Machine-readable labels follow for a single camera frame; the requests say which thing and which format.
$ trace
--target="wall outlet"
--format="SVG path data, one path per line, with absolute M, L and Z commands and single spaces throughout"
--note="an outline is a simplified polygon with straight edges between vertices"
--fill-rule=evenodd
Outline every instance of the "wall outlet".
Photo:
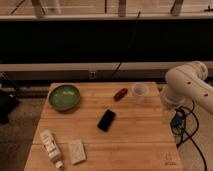
M 97 78 L 97 71 L 89 71 L 89 78 L 96 79 Z

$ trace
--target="black cable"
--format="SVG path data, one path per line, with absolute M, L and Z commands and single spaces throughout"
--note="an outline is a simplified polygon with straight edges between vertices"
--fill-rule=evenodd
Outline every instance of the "black cable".
M 129 54 L 129 52 L 131 51 L 132 49 L 132 46 L 133 46 L 133 43 L 135 41 L 135 36 L 136 36 L 136 33 L 137 33 L 137 26 L 138 26 L 138 20 L 140 19 L 140 15 L 141 15 L 141 12 L 139 11 L 138 12 L 138 16 L 136 18 L 136 21 L 135 21 L 135 27 L 134 27 L 134 30 L 132 32 L 132 36 L 131 36 L 131 40 L 130 40 L 130 43 L 129 43 L 129 46 L 124 54 L 124 57 L 123 59 L 125 59 L 127 57 L 127 55 Z M 118 66 L 116 67 L 116 69 L 113 71 L 113 73 L 109 76 L 109 78 L 112 78 L 117 72 L 118 70 L 120 69 L 121 65 L 122 65 L 122 61 L 119 62 Z
M 197 116 L 195 115 L 195 113 L 194 112 L 192 112 L 191 111 L 191 114 L 193 115 L 193 117 L 194 117 L 194 119 L 195 119 L 195 121 L 196 121 L 196 128 L 195 128 L 195 130 L 191 133 L 191 135 L 190 135 L 190 137 L 193 137 L 194 135 L 195 135 L 195 133 L 198 131 L 198 129 L 199 129 L 199 120 L 198 120 L 198 118 L 197 118 Z M 179 144 L 177 144 L 177 147 L 179 148 L 183 143 L 185 143 L 187 140 L 189 140 L 189 137 L 187 137 L 186 139 L 184 139 L 184 140 L 182 140 L 181 142 L 179 142 Z
M 26 1 L 26 0 L 20 1 L 20 2 L 15 6 L 15 8 L 10 12 L 10 14 L 11 14 L 11 15 L 14 14 L 14 13 L 18 10 L 18 8 L 19 8 L 25 1 Z
M 21 92 L 20 87 L 19 87 L 14 81 L 12 81 L 11 79 L 9 79 L 9 78 L 7 77 L 7 75 L 6 75 L 4 72 L 1 72 L 1 75 L 3 76 L 3 78 L 4 78 L 6 81 L 8 81 L 8 82 L 11 84 L 11 86 L 12 86 L 12 87 L 14 88 L 14 90 L 15 90 L 15 96 L 17 96 L 17 94 Z
M 202 151 L 200 150 L 200 148 L 198 147 L 198 145 L 192 139 L 192 137 L 195 135 L 195 133 L 199 129 L 199 120 L 198 120 L 196 114 L 194 113 L 195 102 L 192 101 L 192 104 L 193 104 L 192 109 L 189 109 L 186 106 L 180 106 L 178 109 L 176 109 L 176 115 L 178 115 L 182 119 L 183 122 L 179 126 L 172 127 L 172 132 L 173 132 L 174 135 L 180 136 L 180 142 L 177 144 L 177 148 L 179 148 L 183 143 L 185 143 L 188 140 L 192 141 L 192 143 L 194 144 L 194 146 L 198 150 L 198 152 L 199 152 L 199 154 L 200 154 L 200 156 L 201 156 L 201 158 L 203 160 L 204 170 L 207 171 L 207 164 L 206 164 L 205 157 L 204 157 Z M 189 134 L 186 131 L 186 121 L 187 121 L 187 117 L 189 115 L 193 115 L 193 117 L 194 117 L 194 119 L 196 121 L 196 128 L 195 128 L 195 130 L 191 134 Z M 174 128 L 176 128 L 179 131 L 179 134 L 176 133 L 176 132 L 174 132 L 174 130 L 173 130 Z
M 192 143 L 194 144 L 194 146 L 196 147 L 196 149 L 198 150 L 202 160 L 203 160 L 203 164 L 204 164 L 204 171 L 207 171 L 207 164 L 206 164 L 206 159 L 202 153 L 202 151 L 200 150 L 200 148 L 198 147 L 198 145 L 196 144 L 196 142 L 192 139 L 192 136 L 183 128 L 180 127 L 180 129 L 188 136 L 188 138 L 192 141 Z

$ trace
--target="green bowl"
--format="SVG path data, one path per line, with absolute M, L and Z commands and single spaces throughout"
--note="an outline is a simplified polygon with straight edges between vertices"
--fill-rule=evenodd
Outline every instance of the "green bowl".
M 53 89 L 49 95 L 50 105 L 58 111 L 73 108 L 80 100 L 79 90 L 72 85 L 61 85 Z

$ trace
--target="black smartphone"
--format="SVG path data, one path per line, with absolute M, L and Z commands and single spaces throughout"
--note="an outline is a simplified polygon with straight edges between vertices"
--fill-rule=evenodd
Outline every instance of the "black smartphone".
M 114 118 L 115 118 L 115 113 L 108 109 L 102 116 L 101 120 L 99 121 L 97 125 L 98 128 L 103 131 L 107 131 Z

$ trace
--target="wooden table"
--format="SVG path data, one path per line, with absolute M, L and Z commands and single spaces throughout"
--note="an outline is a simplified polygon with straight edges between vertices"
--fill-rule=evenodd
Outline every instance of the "wooden table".
M 180 171 L 182 164 L 168 124 L 162 124 L 162 104 L 157 86 L 146 83 L 150 93 L 140 105 L 133 103 L 133 83 L 73 83 L 81 93 L 78 106 L 64 114 L 45 102 L 31 146 L 26 171 L 54 171 L 41 145 L 40 132 L 49 129 L 63 153 L 65 171 Z M 59 86 L 52 84 L 50 91 Z M 115 102 L 113 95 L 128 88 L 125 98 Z M 108 132 L 97 128 L 106 111 L 116 113 Z M 70 162 L 68 142 L 82 139 L 87 161 Z

